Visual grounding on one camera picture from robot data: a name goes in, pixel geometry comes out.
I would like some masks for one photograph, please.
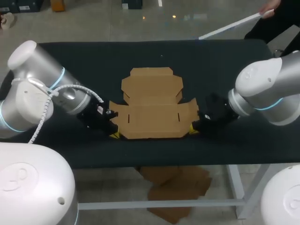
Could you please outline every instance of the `person's hand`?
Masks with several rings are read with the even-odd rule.
[[[272,10],[272,9],[277,9],[278,6],[280,5],[281,0],[269,0],[267,4],[265,4],[260,10],[259,13],[260,14],[264,14],[265,12]],[[274,12],[270,12],[268,14],[266,14],[263,18],[269,18],[272,17],[275,13]]]

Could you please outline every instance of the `white cable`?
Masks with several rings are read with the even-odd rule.
[[[86,91],[87,93],[93,95],[93,96],[98,100],[98,102],[104,103],[104,101],[102,100],[102,98],[100,98],[100,96],[97,95],[94,91],[92,91],[91,89],[88,89],[88,88],[86,88],[86,87],[83,87],[83,86],[81,86],[81,85],[77,85],[77,84],[67,84],[67,85],[63,85],[63,86],[60,86],[60,87],[54,89],[54,90],[53,90],[53,93],[51,93],[51,94],[49,95],[49,97],[47,98],[47,100],[46,100],[46,103],[45,103],[45,107],[44,107],[44,111],[43,111],[41,120],[40,120],[40,122],[39,122],[39,124],[38,124],[38,126],[37,126],[37,129],[36,129],[36,131],[34,132],[32,138],[31,138],[30,141],[28,142],[28,144],[34,143],[35,139],[37,138],[38,133],[40,132],[40,130],[41,130],[41,128],[42,128],[42,126],[43,126],[43,124],[44,124],[44,122],[45,122],[46,115],[47,115],[47,111],[48,111],[48,106],[49,106],[49,103],[51,102],[51,100],[52,100],[54,94],[55,94],[56,92],[60,91],[61,89],[65,89],[65,88],[75,88],[75,89],[81,89],[81,90],[84,90],[84,91]]]

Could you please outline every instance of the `table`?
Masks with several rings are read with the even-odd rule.
[[[226,96],[239,72],[249,63],[271,58],[258,40],[191,40],[139,43],[41,44],[82,84],[115,103],[123,102],[121,80],[132,68],[170,67],[183,79],[183,101],[196,97],[200,108],[211,92]],[[0,89],[3,99],[13,75]],[[269,124],[258,113],[242,118],[214,138],[201,136],[168,140],[116,140],[85,128],[80,121],[55,108],[36,144],[59,152],[72,168],[167,165],[229,165],[235,199],[80,204],[80,209],[235,205],[246,218],[273,175],[271,163],[300,162],[300,120],[285,127]],[[6,142],[27,142],[29,131]],[[244,194],[236,164],[264,164]]]

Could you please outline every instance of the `concrete floor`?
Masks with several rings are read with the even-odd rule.
[[[0,30],[0,84],[8,69],[12,51],[28,39],[37,42],[60,41],[149,41],[197,39],[257,12],[263,0],[144,0],[143,10],[123,10],[121,0],[68,0],[67,11],[53,13],[45,2],[40,13],[18,14],[14,27]],[[239,39],[254,22],[229,30],[214,39]],[[299,28],[292,27],[270,43],[270,49],[284,49]],[[206,166],[213,183],[206,198],[231,197],[224,166]],[[242,165],[245,187],[251,182],[257,165]],[[76,170],[80,202],[145,200],[151,184],[133,168]],[[82,211],[83,225],[165,225],[166,221],[145,209]],[[253,216],[236,220],[234,209],[194,208],[180,225],[262,225],[259,207]]]

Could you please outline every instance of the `flat cardboard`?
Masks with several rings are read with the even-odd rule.
[[[139,172],[153,184],[162,185],[177,176],[181,170],[179,166],[143,166]]]
[[[109,108],[119,113],[112,122],[127,139],[180,138],[199,120],[195,98],[178,104],[182,78],[168,67],[134,68],[122,80],[121,89],[128,105],[110,102]]]
[[[198,199],[211,183],[209,172],[199,166],[141,167],[140,173],[155,184],[148,193],[150,201]],[[175,224],[189,215],[191,207],[148,208],[148,211]]]
[[[198,199],[198,192],[185,191],[165,186],[152,187],[148,193],[149,201],[162,200],[193,200]],[[149,212],[161,217],[169,223],[175,224],[181,218],[187,217],[191,212],[191,207],[174,207],[174,208],[148,208]]]
[[[164,187],[185,190],[205,196],[211,184],[209,172],[199,166],[180,166],[180,172],[173,179],[167,181]]]

